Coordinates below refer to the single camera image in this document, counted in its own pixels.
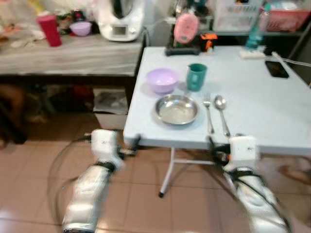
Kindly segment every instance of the blue bottle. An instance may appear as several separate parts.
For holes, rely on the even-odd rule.
[[[268,28],[270,20],[271,5],[265,4],[264,11],[259,15],[256,23],[251,29],[248,40],[246,42],[247,50],[256,50],[263,40],[263,34]]]

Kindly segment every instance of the countertop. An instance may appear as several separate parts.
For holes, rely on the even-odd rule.
[[[109,42],[101,35],[63,36],[63,45],[51,48],[47,41],[33,47],[0,49],[2,75],[134,76],[143,40]]]
[[[243,133],[258,140],[264,153],[311,154],[311,90],[301,78],[282,62],[288,79],[274,78],[264,60],[242,60],[242,47],[216,47],[212,55],[167,57],[165,48],[144,50],[131,107],[124,128],[129,143],[138,134],[141,145],[208,149],[207,112],[204,94],[220,94],[227,100],[224,115],[231,135]],[[185,80],[188,65],[202,63],[208,71],[201,91],[189,92]],[[187,95],[200,107],[198,118],[188,125],[173,126],[156,117],[155,103],[161,95],[153,93],[146,74],[156,68],[170,68],[181,79],[173,94]],[[220,113],[210,108],[216,143],[228,143],[223,134]]]

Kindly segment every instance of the fork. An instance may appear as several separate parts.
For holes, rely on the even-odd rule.
[[[212,119],[210,117],[210,112],[209,112],[209,107],[211,105],[210,94],[205,94],[204,95],[203,105],[207,109],[207,119],[208,119],[207,128],[208,128],[208,132],[209,133],[214,133],[214,127],[213,127]]]

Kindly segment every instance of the metal plate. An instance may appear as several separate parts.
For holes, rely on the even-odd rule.
[[[155,112],[165,123],[185,125],[197,118],[199,107],[186,96],[167,95],[156,102]]]

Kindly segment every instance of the white cable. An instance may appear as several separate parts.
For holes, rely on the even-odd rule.
[[[284,62],[288,62],[288,63],[292,63],[292,64],[296,64],[296,65],[301,65],[301,66],[306,66],[306,67],[311,67],[311,64],[310,63],[306,63],[306,62],[298,62],[298,61],[293,61],[293,60],[290,60],[290,59],[287,59],[287,58],[282,58],[280,55],[278,55],[276,52],[272,52],[272,56],[279,59],[279,60],[282,60]]]
[[[158,26],[160,23],[162,23],[164,21],[166,22],[166,18],[159,19],[154,24],[144,26],[144,30],[142,32],[142,35],[147,34],[147,37],[148,37],[148,42],[146,43],[147,46],[150,46],[150,44],[151,44],[150,43],[150,41],[151,41],[151,39],[150,39],[150,29],[155,28],[156,26]]]

